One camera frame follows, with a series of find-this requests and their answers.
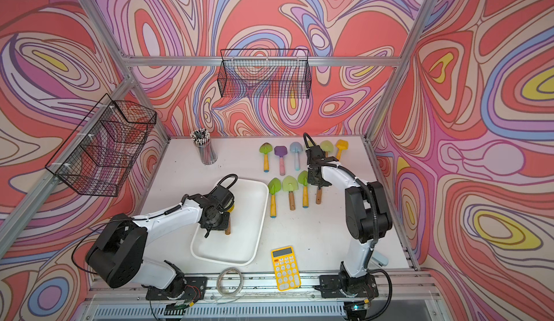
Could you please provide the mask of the green wooden-handle shovel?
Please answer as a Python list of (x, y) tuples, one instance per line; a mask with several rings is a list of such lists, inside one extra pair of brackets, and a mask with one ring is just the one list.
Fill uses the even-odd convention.
[(333, 143), (329, 140), (324, 140), (320, 143), (320, 148), (323, 150), (323, 152), (325, 153), (325, 156), (326, 157), (329, 157), (330, 155), (333, 154), (334, 152), (334, 149), (335, 149), (335, 146), (333, 145)]
[(288, 193), (289, 197), (289, 209), (291, 211), (296, 210), (296, 202), (294, 192), (299, 189), (297, 179), (291, 175), (287, 175), (282, 182), (282, 188)]
[(323, 199), (323, 187), (318, 186), (316, 191), (316, 201), (315, 201), (316, 204), (322, 204), (322, 199)]

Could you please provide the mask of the light blue shovel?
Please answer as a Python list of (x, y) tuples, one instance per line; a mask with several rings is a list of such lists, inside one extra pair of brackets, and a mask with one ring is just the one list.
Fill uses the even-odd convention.
[(289, 146), (289, 150), (294, 157), (294, 168), (295, 170), (300, 170), (300, 154), (304, 152), (304, 148), (299, 142), (292, 142)]

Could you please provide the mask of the yellow shovel wooden handle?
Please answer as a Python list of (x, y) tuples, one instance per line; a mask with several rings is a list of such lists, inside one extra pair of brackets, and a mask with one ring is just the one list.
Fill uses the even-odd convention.
[(227, 210), (227, 228), (225, 229), (224, 233), (226, 235), (230, 235), (231, 234), (231, 213), (233, 211), (233, 209), (235, 208), (235, 206), (231, 206), (228, 210)]

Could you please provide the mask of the purple shovel pink handle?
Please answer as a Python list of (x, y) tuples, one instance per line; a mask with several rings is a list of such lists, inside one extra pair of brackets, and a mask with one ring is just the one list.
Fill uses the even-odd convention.
[(288, 149), (286, 146), (275, 146), (274, 147), (274, 154), (279, 158), (279, 173), (281, 176), (286, 175), (286, 167), (284, 158), (288, 154)]

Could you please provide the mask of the green shovel blue-tip handle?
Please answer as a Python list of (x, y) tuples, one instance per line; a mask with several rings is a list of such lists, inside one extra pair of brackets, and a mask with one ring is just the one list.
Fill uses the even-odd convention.
[(277, 216), (277, 207), (276, 207), (276, 194), (281, 190), (282, 184), (279, 178), (273, 178), (268, 184), (268, 190), (271, 195), (271, 204), (270, 204), (270, 217), (276, 218)]

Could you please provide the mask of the green shovel yellow handle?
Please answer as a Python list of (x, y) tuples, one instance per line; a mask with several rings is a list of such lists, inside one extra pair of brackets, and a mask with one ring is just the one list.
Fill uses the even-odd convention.
[(272, 151), (273, 151), (273, 146), (268, 142), (263, 143), (259, 148), (259, 152), (263, 155), (263, 171), (264, 172), (269, 172), (270, 171), (270, 164), (269, 164), (268, 155)]

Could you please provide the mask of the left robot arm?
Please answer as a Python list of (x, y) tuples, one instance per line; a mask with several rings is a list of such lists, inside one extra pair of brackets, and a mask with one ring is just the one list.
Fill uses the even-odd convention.
[(168, 260), (144, 256), (148, 245), (188, 225), (199, 224), (206, 236), (229, 227), (235, 196), (221, 185), (206, 195), (184, 195), (180, 203), (150, 215), (118, 214), (102, 230), (85, 262), (111, 288), (141, 284), (167, 299), (180, 299), (185, 274)]

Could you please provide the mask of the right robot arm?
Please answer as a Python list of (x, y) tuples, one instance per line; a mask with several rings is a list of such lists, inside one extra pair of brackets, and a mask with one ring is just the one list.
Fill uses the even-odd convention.
[(334, 157), (326, 157), (315, 145), (306, 149), (308, 183), (324, 188), (333, 186), (345, 197), (346, 226), (352, 237), (340, 274), (348, 280), (369, 273), (368, 265), (379, 239), (392, 229), (392, 216), (383, 185), (363, 181)]

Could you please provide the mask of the white storage tray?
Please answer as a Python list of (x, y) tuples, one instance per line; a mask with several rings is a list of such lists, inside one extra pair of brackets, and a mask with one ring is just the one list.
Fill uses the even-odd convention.
[(268, 186), (260, 181), (238, 179), (232, 186), (235, 205), (229, 213), (229, 234), (198, 228), (190, 244), (191, 255), (199, 260), (228, 266), (250, 264), (258, 251), (269, 200)]

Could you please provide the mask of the metal pen cup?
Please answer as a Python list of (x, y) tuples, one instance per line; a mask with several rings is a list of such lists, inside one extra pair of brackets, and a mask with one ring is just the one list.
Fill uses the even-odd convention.
[(196, 129), (190, 134), (194, 145), (199, 151), (204, 165), (212, 165), (217, 161), (217, 155), (212, 145), (212, 138), (207, 129)]

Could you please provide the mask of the yellow calculator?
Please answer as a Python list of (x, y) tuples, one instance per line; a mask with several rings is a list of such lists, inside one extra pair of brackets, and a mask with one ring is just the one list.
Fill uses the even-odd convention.
[(274, 268), (276, 286), (280, 292), (301, 287), (302, 281), (292, 246), (272, 250), (271, 263)]

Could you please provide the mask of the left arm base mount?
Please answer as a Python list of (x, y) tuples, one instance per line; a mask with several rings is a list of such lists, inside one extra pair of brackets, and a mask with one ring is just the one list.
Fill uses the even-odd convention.
[(204, 298), (207, 282), (208, 278), (206, 276), (178, 276), (166, 289), (149, 287), (146, 300), (150, 302), (196, 303)]

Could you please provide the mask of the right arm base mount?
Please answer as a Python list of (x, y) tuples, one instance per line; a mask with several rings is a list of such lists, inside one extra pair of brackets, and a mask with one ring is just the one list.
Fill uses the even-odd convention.
[(346, 273), (322, 275), (315, 289), (326, 299), (344, 297), (373, 300), (379, 296), (375, 278), (369, 273), (358, 278), (352, 278)]

